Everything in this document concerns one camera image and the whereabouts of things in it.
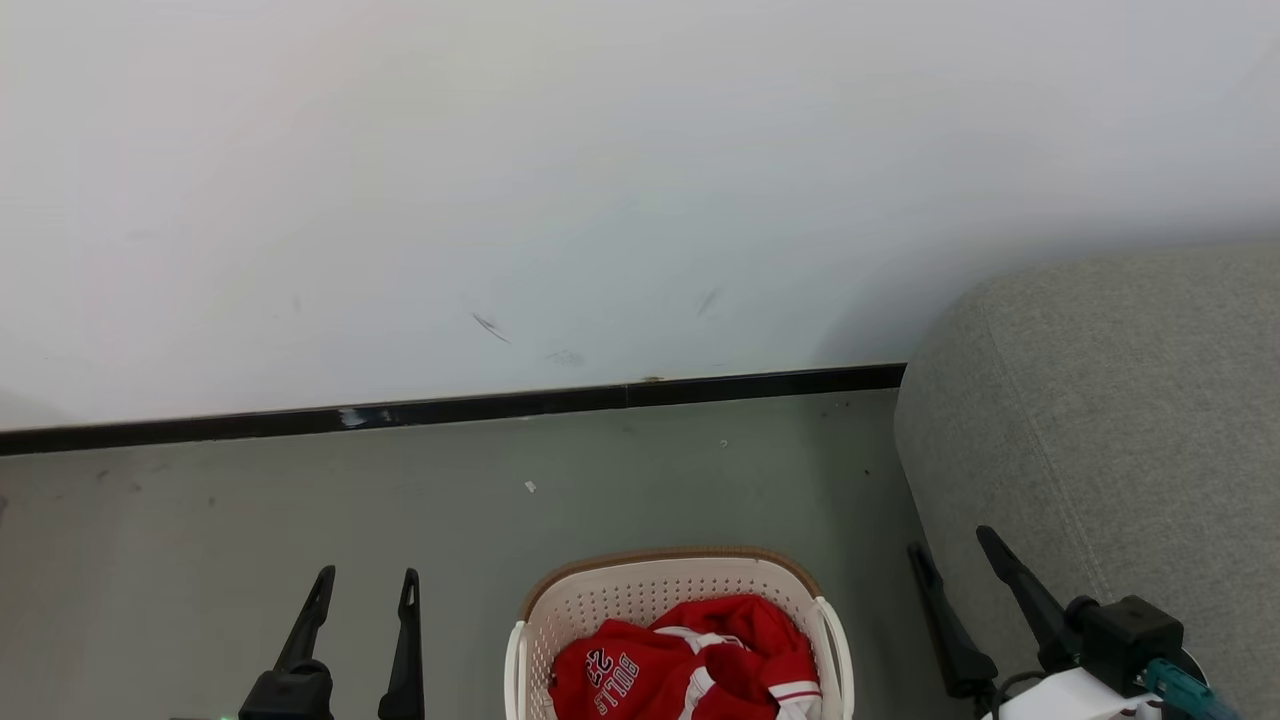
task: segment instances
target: white wall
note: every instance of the white wall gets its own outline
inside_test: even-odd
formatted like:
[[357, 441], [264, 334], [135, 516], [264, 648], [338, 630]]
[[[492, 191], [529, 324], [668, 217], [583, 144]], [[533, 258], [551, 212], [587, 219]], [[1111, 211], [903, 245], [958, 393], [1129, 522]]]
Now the white wall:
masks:
[[1280, 219], [1277, 36], [1270, 0], [0, 0], [0, 428], [905, 360], [1001, 269]]

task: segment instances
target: black cable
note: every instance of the black cable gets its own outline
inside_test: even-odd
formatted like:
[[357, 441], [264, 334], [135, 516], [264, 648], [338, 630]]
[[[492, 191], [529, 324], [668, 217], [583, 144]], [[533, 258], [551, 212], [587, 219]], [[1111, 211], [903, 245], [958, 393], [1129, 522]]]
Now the black cable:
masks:
[[1018, 673], [1005, 678], [1005, 682], [1000, 684], [1000, 689], [996, 691], [996, 703], [991, 706], [991, 720], [1000, 720], [1000, 706], [1005, 703], [1005, 696], [1009, 694], [1009, 688], [1016, 685], [1018, 683], [1025, 683], [1027, 680], [1043, 680], [1048, 678], [1044, 673], [1039, 670], [1028, 670], [1025, 673]]

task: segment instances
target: basket rim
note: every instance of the basket rim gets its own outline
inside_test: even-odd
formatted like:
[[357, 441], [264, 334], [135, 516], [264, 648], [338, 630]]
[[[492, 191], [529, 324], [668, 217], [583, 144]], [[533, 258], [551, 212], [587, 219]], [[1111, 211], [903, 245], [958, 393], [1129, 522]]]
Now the basket rim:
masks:
[[791, 560], [790, 557], [782, 555], [781, 552], [774, 552], [772, 550], [765, 550], [763, 547], [754, 547], [749, 544], [736, 544], [736, 546], [682, 546], [682, 547], [664, 547], [655, 550], [634, 550], [628, 552], [612, 552], [608, 555], [598, 555], [595, 557], [588, 557], [586, 560], [579, 560], [576, 562], [570, 562], [562, 565], [545, 577], [538, 580], [534, 589], [529, 591], [525, 596], [525, 601], [520, 606], [520, 620], [527, 623], [530, 615], [534, 611], [534, 606], [541, 600], [543, 594], [550, 589], [552, 585], [568, 578], [570, 575], [576, 575], [579, 573], [586, 573], [589, 570], [600, 570], [604, 568], [613, 568], [616, 565], [634, 565], [637, 562], [652, 562], [657, 560], [698, 560], [698, 559], [713, 559], [713, 557], [726, 557], [735, 560], [764, 560], [767, 562], [773, 562], [774, 565], [782, 566], [785, 570], [790, 571], [792, 575], [800, 580], [800, 584], [809, 591], [813, 597], [820, 597], [822, 589], [818, 587], [817, 580], [809, 574], [799, 562]]

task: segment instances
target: gray fabric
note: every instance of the gray fabric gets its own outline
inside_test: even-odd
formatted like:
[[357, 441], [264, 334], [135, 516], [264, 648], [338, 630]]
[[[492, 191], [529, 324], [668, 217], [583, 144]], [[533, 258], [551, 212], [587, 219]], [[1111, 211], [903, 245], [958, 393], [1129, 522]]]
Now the gray fabric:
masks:
[[974, 539], [1061, 602], [1139, 594], [1251, 720], [1280, 717], [1280, 243], [1030, 270], [908, 365], [899, 454], [948, 596], [1002, 675], [1036, 642]]

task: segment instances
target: teal connector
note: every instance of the teal connector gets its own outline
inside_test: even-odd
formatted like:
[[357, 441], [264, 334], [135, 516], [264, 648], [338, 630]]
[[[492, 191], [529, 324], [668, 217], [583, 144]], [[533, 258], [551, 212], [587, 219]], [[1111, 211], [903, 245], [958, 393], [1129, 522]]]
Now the teal connector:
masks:
[[1167, 660], [1152, 660], [1143, 673], [1143, 683], [1147, 692], [1196, 720], [1240, 720], [1234, 710], [1213, 697], [1213, 691]]

